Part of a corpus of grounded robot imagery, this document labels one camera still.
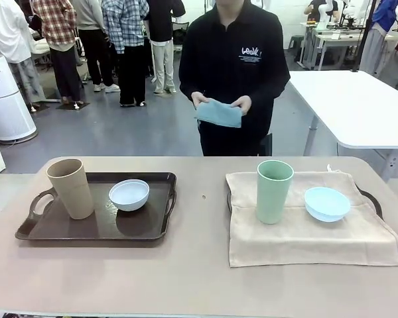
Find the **person's right hand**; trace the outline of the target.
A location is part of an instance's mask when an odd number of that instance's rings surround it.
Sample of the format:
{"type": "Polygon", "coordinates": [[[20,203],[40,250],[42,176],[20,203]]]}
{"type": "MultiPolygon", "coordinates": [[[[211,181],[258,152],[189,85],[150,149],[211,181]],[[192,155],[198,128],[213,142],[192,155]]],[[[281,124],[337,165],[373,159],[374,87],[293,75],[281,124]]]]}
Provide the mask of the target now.
{"type": "Polygon", "coordinates": [[[207,97],[205,97],[201,92],[199,91],[194,91],[191,93],[191,99],[192,99],[192,103],[195,109],[198,108],[198,106],[201,103],[208,103],[209,99],[207,97]]]}

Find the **person's left hand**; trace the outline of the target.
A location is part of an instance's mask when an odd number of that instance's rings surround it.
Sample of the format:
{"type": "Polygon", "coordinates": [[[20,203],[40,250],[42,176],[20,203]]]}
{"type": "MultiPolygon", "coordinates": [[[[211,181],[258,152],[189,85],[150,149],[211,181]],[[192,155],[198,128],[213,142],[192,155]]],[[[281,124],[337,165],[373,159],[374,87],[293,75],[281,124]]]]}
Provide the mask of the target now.
{"type": "Polygon", "coordinates": [[[251,98],[248,95],[244,95],[236,99],[232,104],[231,107],[238,107],[241,110],[241,114],[243,116],[247,115],[251,108],[251,98]]]}

